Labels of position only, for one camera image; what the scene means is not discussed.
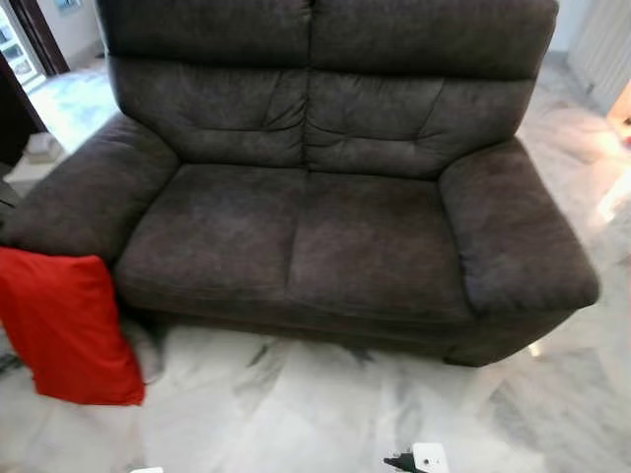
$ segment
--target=fabric upholstery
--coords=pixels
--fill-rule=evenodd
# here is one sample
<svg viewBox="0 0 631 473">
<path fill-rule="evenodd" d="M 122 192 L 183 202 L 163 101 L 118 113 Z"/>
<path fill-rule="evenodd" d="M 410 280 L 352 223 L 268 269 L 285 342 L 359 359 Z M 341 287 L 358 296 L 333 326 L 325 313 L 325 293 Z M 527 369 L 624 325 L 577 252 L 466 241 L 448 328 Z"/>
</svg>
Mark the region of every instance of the fabric upholstery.
<svg viewBox="0 0 631 473">
<path fill-rule="evenodd" d="M 472 318 L 436 184 L 312 173 L 291 299 L 340 316 L 458 324 Z"/>
<path fill-rule="evenodd" d="M 307 65 L 309 0 L 97 0 L 113 56 L 213 66 Z"/>
<path fill-rule="evenodd" d="M 318 69 L 532 79 L 552 34 L 553 0 L 316 0 Z"/>
<path fill-rule="evenodd" d="M 95 254 L 111 263 L 179 160 L 134 120 L 118 115 L 19 204 L 4 244 L 45 254 Z"/>
<path fill-rule="evenodd" d="M 79 404 L 141 404 L 145 388 L 96 256 L 0 247 L 0 308 L 39 394 Z"/>
<path fill-rule="evenodd" d="M 302 161 L 304 70 L 109 61 L 120 108 L 185 162 L 294 167 Z"/>
<path fill-rule="evenodd" d="M 304 183 L 298 169 L 182 166 L 116 265 L 123 298 L 155 309 L 168 296 L 282 298 Z"/>
<path fill-rule="evenodd" d="M 440 188 L 476 311 L 576 309 L 596 301 L 590 262 L 517 139 L 458 160 Z"/>
<path fill-rule="evenodd" d="M 533 81 L 313 73 L 309 168 L 435 178 L 449 163 L 511 138 Z"/>
<path fill-rule="evenodd" d="M 9 244 L 115 262 L 154 319 L 470 366 L 596 299 L 514 139 L 554 0 L 97 4 L 128 118 L 34 191 Z"/>
</svg>

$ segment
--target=sofa backrest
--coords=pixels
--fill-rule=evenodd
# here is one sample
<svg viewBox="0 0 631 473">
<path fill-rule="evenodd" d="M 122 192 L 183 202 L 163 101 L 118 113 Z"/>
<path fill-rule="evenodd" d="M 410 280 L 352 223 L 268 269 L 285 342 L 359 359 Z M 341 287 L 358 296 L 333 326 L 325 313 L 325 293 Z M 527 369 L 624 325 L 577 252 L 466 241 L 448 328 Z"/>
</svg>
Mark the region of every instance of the sofa backrest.
<svg viewBox="0 0 631 473">
<path fill-rule="evenodd" d="M 192 163 L 303 160 L 308 0 L 100 0 L 120 109 Z"/>
<path fill-rule="evenodd" d="M 436 177 L 512 137 L 554 0 L 98 0 L 122 111 L 181 158 Z"/>
</svg>

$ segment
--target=window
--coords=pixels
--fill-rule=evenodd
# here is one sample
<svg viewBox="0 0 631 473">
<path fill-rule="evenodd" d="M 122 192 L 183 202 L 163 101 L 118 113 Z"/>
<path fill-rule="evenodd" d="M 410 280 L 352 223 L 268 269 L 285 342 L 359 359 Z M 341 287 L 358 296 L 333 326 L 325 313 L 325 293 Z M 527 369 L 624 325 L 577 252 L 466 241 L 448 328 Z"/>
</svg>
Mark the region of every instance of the window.
<svg viewBox="0 0 631 473">
<path fill-rule="evenodd" d="M 81 0 L 55 0 L 55 3 L 62 13 L 71 12 L 81 6 Z"/>
<path fill-rule="evenodd" d="M 27 76 L 33 72 L 33 67 L 31 67 L 31 63 L 28 60 L 24 60 L 18 64 L 12 66 L 14 74 L 18 77 L 18 79 Z"/>
<path fill-rule="evenodd" d="M 0 44 L 10 41 L 13 38 L 11 29 L 7 26 L 0 27 Z"/>
<path fill-rule="evenodd" d="M 19 58 L 21 56 L 24 56 L 24 51 L 20 48 L 19 44 L 14 44 L 13 46 L 8 47 L 7 49 L 5 49 L 2 52 L 4 54 L 4 57 L 9 62 L 11 62 L 14 59 L 17 59 L 17 58 Z"/>
</svg>

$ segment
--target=loveseat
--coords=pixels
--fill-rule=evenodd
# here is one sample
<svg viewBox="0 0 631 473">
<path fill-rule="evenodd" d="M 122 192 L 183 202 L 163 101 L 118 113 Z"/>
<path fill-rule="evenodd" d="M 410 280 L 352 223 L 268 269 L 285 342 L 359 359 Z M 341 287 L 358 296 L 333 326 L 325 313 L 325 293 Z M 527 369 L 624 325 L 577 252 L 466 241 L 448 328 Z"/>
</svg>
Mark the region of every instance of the loveseat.
<svg viewBox="0 0 631 473">
<path fill-rule="evenodd" d="M 120 114 L 5 244 L 121 306 L 483 366 L 598 296 L 515 138 L 553 0 L 98 0 Z"/>
</svg>

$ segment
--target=red cushion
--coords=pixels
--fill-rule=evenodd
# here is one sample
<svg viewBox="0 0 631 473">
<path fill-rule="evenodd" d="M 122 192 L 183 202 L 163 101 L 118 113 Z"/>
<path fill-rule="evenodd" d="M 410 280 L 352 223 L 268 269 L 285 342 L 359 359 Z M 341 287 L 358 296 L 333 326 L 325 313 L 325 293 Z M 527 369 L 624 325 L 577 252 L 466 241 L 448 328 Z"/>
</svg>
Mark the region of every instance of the red cushion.
<svg viewBox="0 0 631 473">
<path fill-rule="evenodd" d="M 38 393 L 79 404 L 142 403 L 140 370 L 97 256 L 0 247 L 0 313 Z"/>
</svg>

